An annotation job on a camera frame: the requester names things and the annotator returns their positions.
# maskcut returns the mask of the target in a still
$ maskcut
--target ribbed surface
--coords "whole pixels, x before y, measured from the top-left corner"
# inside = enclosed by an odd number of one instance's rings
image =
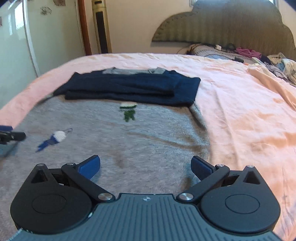
[[[13,241],[247,241],[280,240],[273,233],[237,237],[222,233],[199,215],[193,205],[176,202],[172,195],[122,194],[111,204],[101,204],[78,228],[56,235],[21,231]]]
[[[153,42],[219,44],[254,49],[263,55],[282,52],[296,60],[290,29],[279,10],[266,0],[198,0],[192,12],[167,18]]]

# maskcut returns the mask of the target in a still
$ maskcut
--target folded sweater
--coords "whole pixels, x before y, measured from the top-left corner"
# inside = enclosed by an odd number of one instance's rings
[[[176,71],[163,74],[103,74],[103,71],[74,73],[54,96],[65,99],[113,99],[168,106],[190,106],[195,100],[200,78]]]

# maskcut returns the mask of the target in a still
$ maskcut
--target gray ribbed plate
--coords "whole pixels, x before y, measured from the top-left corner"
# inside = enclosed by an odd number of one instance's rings
[[[13,241],[279,241],[268,232],[234,236],[205,222],[196,207],[175,201],[173,195],[121,194],[110,204],[100,204],[79,227],[61,234],[39,235],[19,231]]]

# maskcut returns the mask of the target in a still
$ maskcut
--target white and green knit motif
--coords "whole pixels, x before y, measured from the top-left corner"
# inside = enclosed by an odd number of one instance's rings
[[[136,102],[122,102],[120,105],[120,111],[124,111],[124,120],[129,122],[130,119],[135,120],[135,108],[137,107]]]

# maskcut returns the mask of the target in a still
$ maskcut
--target headboard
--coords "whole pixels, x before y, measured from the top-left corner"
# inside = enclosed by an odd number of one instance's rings
[[[153,42],[208,43],[254,49],[263,55],[282,52],[296,60],[291,30],[268,0],[198,0],[191,12],[166,19]]]

